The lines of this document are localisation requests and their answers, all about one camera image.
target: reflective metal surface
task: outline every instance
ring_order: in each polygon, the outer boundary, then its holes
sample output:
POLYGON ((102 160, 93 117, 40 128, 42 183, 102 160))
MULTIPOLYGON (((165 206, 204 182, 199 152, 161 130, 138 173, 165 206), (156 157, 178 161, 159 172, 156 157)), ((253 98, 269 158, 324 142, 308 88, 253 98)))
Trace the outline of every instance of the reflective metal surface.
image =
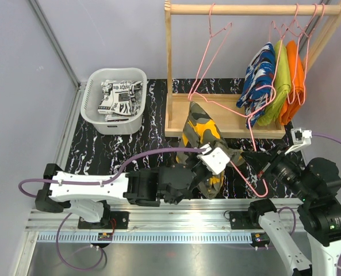
MULTIPOLYGON (((301 251, 311 259, 308 238, 294 235, 301 251)), ((82 268, 92 266, 99 252, 89 248, 70 255, 87 244, 62 243, 60 249, 67 261, 82 268)), ((105 248, 108 257, 98 269, 79 272, 63 265, 53 243, 37 243, 28 272, 29 276, 285 276, 276 250, 255 252, 247 245, 227 244, 111 244, 105 248)))

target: camouflage cloth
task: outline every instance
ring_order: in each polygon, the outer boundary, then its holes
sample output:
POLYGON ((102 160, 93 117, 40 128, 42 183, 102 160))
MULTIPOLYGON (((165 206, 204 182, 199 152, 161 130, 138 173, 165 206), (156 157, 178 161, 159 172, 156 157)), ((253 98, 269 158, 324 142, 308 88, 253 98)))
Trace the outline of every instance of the camouflage cloth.
MULTIPOLYGON (((227 142, 221 137, 219 129, 206 111, 197 103, 191 102, 179 146, 200 148, 208 143, 212 147, 220 147, 236 166, 243 164, 244 160, 240 156, 242 150, 228 148, 227 142)), ((186 164, 189 155, 189 153, 177 153, 177 162, 186 164)), ((223 182, 224 172, 219 175, 213 175, 207 182, 201 182, 198 188, 206 198, 215 198, 223 186, 223 182)))

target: black marble table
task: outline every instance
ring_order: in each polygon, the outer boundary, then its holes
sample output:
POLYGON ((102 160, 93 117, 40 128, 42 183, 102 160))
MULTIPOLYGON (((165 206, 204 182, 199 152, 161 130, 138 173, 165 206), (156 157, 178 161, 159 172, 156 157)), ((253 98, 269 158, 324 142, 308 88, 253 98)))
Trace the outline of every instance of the black marble table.
MULTIPOLYGON (((175 93, 189 92, 194 79, 173 80, 175 93)), ((206 79, 198 91, 201 93, 240 94, 243 88, 243 79, 206 79)), ((166 107, 166 80, 150 79, 147 83, 147 98, 143 121, 140 130, 132 135, 102 135, 93 125, 86 122, 81 116, 78 118, 74 138, 72 141, 66 172, 73 174, 112 175, 117 172, 121 163, 130 156, 154 150, 156 148, 176 147, 179 138, 165 137, 165 107, 166 107)), ((292 137, 288 125, 283 139, 257 139, 256 146, 259 151, 265 151, 276 144, 290 144, 292 137)), ((252 151, 251 139, 227 139, 231 148, 240 148, 252 151)), ((292 153, 292 161, 304 167, 302 155, 292 153)), ((137 160, 127 166, 127 171, 140 168, 156 167, 175 163, 175 154, 151 155, 137 160)), ((259 194, 265 193, 261 181, 257 181, 255 172, 247 164, 240 166, 243 175, 256 188, 259 194)), ((269 181, 269 198, 292 197, 290 191, 276 180, 269 181)), ((194 198, 202 198, 202 194, 195 189, 194 198)), ((217 198, 254 198, 253 192, 248 188, 240 175, 230 167, 225 169, 224 186, 217 198)))

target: white laundry basket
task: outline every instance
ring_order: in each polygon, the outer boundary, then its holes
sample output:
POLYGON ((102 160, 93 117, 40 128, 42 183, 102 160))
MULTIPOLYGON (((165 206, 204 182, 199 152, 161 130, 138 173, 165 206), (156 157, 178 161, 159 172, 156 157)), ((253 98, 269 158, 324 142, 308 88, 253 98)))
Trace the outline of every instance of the white laundry basket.
POLYGON ((82 117, 104 135, 128 135, 137 132, 142 123, 143 110, 146 103, 147 77, 137 68, 104 68, 93 73, 86 86, 81 106, 82 117), (143 81, 142 102, 140 111, 133 117, 121 117, 119 122, 106 122, 105 115, 97 109, 102 100, 101 82, 111 81, 143 81))

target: hanging clothes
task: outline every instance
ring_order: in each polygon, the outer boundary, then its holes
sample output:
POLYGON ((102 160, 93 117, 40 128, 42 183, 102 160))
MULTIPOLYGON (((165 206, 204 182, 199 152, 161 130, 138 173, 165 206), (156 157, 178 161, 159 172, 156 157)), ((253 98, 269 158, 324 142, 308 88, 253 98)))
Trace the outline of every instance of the hanging clothes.
POLYGON ((275 121, 279 117, 286 97, 290 92, 291 80, 286 47, 284 46, 284 44, 282 44, 282 41, 280 40, 275 44, 274 50, 276 60, 278 60, 280 50, 279 62, 276 62, 278 70, 274 81, 276 97, 275 100, 266 107, 264 115, 258 118, 257 123, 259 125, 269 125, 272 121, 275 121))
POLYGON ((294 98, 294 102, 290 105, 288 99, 284 102, 284 105, 279 114, 279 122, 282 125, 287 125, 293 118, 293 116, 297 113, 299 108, 298 97, 301 102, 304 99, 304 71, 302 66, 301 58, 298 55, 297 58, 297 44, 292 40, 286 45, 286 52, 288 56, 288 64, 290 70, 290 78, 292 80, 292 88, 288 95, 290 101, 293 100, 294 93, 296 94, 294 98), (294 70, 296 69, 296 60, 297 60, 297 70, 296 70, 296 78, 294 79, 294 70))
MULTIPOLYGON (((245 114, 249 115, 259 109, 266 103, 266 96, 270 96, 270 88, 257 89, 264 85, 271 85, 275 71, 275 52, 273 45, 268 42, 254 56, 246 71, 242 95, 236 103, 236 106, 245 107, 245 114)), ((251 118, 251 126, 257 119, 264 114, 261 110, 251 118)))

